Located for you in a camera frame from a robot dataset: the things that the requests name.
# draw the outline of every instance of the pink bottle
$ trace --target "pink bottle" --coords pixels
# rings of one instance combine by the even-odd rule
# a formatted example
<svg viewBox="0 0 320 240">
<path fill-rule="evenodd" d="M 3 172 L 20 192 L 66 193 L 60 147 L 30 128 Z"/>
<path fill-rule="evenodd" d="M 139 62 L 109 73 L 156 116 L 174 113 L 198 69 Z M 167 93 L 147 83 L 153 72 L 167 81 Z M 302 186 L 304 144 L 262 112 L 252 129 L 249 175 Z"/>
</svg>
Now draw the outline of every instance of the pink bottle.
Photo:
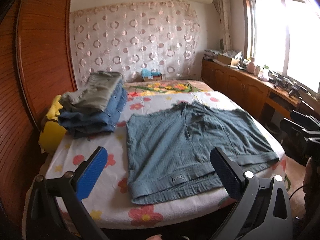
<svg viewBox="0 0 320 240">
<path fill-rule="evenodd" d="M 250 63 L 247 65 L 247 72 L 254 74 L 256 66 L 254 65 L 254 57 L 251 58 Z"/>
</svg>

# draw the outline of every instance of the black cable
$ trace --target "black cable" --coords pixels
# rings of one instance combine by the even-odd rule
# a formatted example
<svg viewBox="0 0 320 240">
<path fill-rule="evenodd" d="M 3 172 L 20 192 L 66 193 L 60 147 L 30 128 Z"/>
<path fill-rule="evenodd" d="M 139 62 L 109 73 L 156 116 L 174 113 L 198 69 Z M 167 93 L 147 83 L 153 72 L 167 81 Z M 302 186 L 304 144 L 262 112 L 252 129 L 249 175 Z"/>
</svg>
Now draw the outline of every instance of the black cable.
<svg viewBox="0 0 320 240">
<path fill-rule="evenodd" d="M 289 200 L 292 198 L 293 194 L 296 193 L 299 189 L 303 188 L 303 187 L 306 187 L 308 186 L 309 184 L 305 184 L 305 185 L 302 185 L 301 187 L 298 187 L 292 194 L 291 196 L 289 197 Z"/>
</svg>

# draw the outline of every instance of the window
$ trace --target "window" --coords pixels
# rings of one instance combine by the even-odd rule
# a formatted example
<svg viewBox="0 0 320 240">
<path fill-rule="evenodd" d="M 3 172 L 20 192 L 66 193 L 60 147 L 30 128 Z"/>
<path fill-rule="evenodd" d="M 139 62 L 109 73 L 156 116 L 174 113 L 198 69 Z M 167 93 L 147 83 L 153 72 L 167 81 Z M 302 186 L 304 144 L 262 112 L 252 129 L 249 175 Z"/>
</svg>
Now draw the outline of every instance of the window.
<svg viewBox="0 0 320 240">
<path fill-rule="evenodd" d="M 315 95 L 320 83 L 320 19 L 303 0 L 246 0 L 247 57 Z"/>
</svg>

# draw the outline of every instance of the cardboard box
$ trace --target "cardboard box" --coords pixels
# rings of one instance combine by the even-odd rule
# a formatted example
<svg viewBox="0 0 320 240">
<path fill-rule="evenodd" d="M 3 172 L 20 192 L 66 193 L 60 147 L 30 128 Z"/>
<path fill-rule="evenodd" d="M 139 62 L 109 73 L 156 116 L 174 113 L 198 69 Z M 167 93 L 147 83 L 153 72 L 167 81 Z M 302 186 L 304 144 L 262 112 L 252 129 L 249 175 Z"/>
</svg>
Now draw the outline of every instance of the cardboard box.
<svg viewBox="0 0 320 240">
<path fill-rule="evenodd" d="M 162 75 L 160 76 L 154 76 L 153 79 L 149 79 L 148 77 L 144 77 L 143 81 L 144 82 L 148 82 L 148 81 L 158 81 L 158 80 L 162 80 Z"/>
<path fill-rule="evenodd" d="M 224 55 L 221 55 L 221 54 L 218 54 L 218 58 L 217 58 L 218 61 L 224 63 L 224 64 L 227 64 L 227 65 L 233 65 L 233 66 L 237 66 L 238 63 L 240 62 L 239 59 L 234 59 L 234 58 L 231 58 L 231 57 L 226 57 Z"/>
</svg>

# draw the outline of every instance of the yellow plush toy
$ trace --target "yellow plush toy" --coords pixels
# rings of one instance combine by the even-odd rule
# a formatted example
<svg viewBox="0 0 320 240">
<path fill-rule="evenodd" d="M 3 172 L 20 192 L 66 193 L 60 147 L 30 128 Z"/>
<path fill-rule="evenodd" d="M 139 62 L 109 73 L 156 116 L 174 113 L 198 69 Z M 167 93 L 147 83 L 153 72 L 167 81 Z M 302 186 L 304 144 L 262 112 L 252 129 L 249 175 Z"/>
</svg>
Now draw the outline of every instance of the yellow plush toy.
<svg viewBox="0 0 320 240">
<path fill-rule="evenodd" d="M 39 145 L 42 152 L 54 154 L 61 142 L 63 136 L 66 133 L 66 129 L 58 124 L 59 110 L 63 108 L 59 104 L 61 96 L 57 95 L 52 105 L 42 120 L 42 131 L 40 132 Z"/>
</svg>

